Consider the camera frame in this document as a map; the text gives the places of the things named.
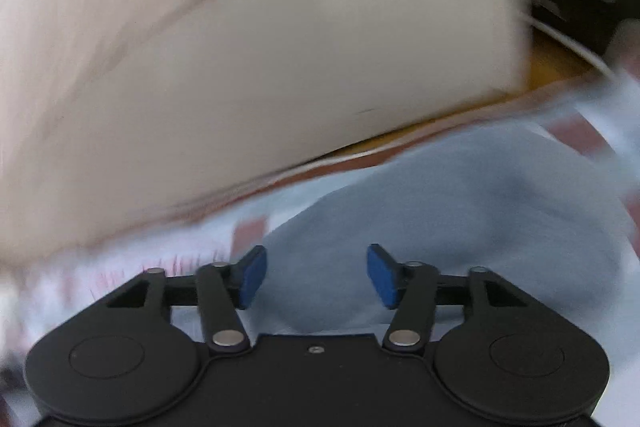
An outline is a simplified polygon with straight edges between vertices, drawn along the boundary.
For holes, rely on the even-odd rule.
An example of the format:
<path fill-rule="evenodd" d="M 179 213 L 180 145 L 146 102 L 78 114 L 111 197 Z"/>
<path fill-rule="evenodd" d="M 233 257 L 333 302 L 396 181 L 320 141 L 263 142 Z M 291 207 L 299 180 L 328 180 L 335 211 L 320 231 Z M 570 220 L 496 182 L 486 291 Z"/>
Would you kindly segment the grey sweatshirt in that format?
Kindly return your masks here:
<path fill-rule="evenodd" d="M 405 153 L 318 200 L 265 240 L 250 323 L 264 333 L 383 332 L 366 250 L 447 274 L 486 267 L 594 337 L 639 329 L 626 211 L 585 157 L 523 127 L 483 128 Z"/>

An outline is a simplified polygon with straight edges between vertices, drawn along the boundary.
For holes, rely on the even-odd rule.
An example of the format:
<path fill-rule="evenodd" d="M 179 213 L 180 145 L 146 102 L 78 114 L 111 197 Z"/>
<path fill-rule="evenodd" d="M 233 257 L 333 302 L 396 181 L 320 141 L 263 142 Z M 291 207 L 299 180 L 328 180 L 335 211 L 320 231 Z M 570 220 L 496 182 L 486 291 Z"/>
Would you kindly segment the patterned floor rug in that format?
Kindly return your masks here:
<path fill-rule="evenodd" d="M 478 265 L 462 274 L 431 265 L 439 271 L 435 318 L 421 352 L 384 349 L 390 323 L 380 333 L 255 332 L 250 310 L 262 286 L 238 311 L 250 349 L 206 345 L 198 269 L 238 262 L 258 245 L 267 251 L 274 230 L 402 154 L 511 127 L 569 147 L 612 184 L 639 278 L 639 83 L 618 70 L 432 126 L 399 146 L 315 162 L 243 188 L 193 221 L 74 249 L 13 275 L 2 424 L 637 425 L 639 329 L 604 341 Z M 267 251 L 265 280 L 268 268 Z"/>

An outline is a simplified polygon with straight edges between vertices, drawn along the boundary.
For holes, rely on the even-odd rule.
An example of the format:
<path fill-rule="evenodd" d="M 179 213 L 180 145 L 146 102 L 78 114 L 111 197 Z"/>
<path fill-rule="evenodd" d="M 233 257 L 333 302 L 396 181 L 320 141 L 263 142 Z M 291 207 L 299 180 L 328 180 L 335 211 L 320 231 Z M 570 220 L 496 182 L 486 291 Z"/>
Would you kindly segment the beige sofa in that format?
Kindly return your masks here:
<path fill-rule="evenodd" d="M 522 87 L 525 0 L 1 0 L 1 260 Z"/>

